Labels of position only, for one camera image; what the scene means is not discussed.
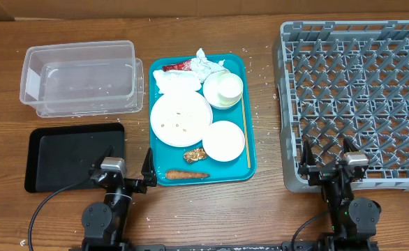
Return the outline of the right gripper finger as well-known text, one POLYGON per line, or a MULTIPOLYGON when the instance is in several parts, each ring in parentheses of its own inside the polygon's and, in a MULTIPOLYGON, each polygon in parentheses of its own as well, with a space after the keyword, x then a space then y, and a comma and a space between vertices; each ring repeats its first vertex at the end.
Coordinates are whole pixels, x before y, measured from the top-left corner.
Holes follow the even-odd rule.
POLYGON ((311 150, 311 146, 306 139, 303 143, 301 160, 299 162, 298 174, 309 174, 310 168, 316 168, 316 161, 311 150))
POLYGON ((344 153, 357 152, 358 150, 359 149, 353 144, 350 138, 343 139, 343 152, 344 153))

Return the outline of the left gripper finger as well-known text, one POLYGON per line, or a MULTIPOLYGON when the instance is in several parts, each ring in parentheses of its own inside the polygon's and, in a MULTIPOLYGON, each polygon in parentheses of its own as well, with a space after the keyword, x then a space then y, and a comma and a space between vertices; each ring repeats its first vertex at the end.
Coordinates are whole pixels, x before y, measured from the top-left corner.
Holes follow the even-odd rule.
POLYGON ((106 157, 112 157, 114 153, 114 147, 108 146, 105 152, 97 159, 92 165, 92 168, 99 168, 106 157))
POLYGON ((154 167, 153 151, 152 148, 148 148, 147 154, 144 159, 141 174, 143 175, 143 182, 146 186, 156 187, 157 176, 154 167))

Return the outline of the white cup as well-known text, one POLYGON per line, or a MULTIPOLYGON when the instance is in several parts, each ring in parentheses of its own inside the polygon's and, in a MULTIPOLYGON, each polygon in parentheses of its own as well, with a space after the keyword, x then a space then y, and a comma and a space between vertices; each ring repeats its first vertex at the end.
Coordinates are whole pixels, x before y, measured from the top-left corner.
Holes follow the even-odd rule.
POLYGON ((225 73, 218 78, 218 94, 224 102, 237 100, 243 92, 241 78, 233 73, 225 73))

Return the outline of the red snack wrapper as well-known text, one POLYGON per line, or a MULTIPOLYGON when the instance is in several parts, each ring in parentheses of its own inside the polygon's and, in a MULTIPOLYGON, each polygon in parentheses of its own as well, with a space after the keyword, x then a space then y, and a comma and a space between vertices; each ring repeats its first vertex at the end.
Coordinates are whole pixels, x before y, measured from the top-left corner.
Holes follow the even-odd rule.
POLYGON ((184 71, 191 71, 191 60, 183 61, 181 63, 171 64, 162 67, 163 71, 169 70, 184 70, 184 71))

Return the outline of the white printed paper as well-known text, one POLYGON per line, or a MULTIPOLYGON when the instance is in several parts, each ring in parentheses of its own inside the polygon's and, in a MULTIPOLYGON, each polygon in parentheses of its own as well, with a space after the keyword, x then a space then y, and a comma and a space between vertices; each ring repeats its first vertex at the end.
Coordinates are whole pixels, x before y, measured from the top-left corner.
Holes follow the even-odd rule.
POLYGON ((228 72, 228 69, 223 66, 224 60, 219 61, 218 63, 210 61, 203 51, 200 48, 195 55, 195 58, 190 60, 190 69, 198 75, 198 79, 201 83, 204 83, 205 80, 213 73, 217 72, 228 72))

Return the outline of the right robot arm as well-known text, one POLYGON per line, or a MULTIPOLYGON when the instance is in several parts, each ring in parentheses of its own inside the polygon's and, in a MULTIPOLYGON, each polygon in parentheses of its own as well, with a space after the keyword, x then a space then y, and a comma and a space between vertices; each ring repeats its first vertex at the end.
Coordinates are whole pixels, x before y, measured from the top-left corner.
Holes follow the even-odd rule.
POLYGON ((351 183, 364 178, 368 157, 347 138, 340 160, 318 167, 308 141, 304 142, 298 173, 308 176, 310 186, 321 188, 332 221, 332 232, 321 234, 309 250, 377 250, 370 241, 376 235, 381 206, 365 197, 354 196, 351 183))

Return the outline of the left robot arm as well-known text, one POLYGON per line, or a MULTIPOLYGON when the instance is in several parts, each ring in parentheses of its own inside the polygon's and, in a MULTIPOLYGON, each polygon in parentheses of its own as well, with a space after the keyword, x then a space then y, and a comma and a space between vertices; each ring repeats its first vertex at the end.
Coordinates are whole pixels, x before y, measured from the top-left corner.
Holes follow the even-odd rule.
POLYGON ((130 241, 123 237, 132 196, 145 194, 148 187, 157 185, 151 149, 147 150, 141 179, 128 178, 125 160, 113 153, 114 148, 109 147, 89 170, 89 180, 106 193, 102 202, 88 205, 82 214, 81 251, 132 250, 130 241))

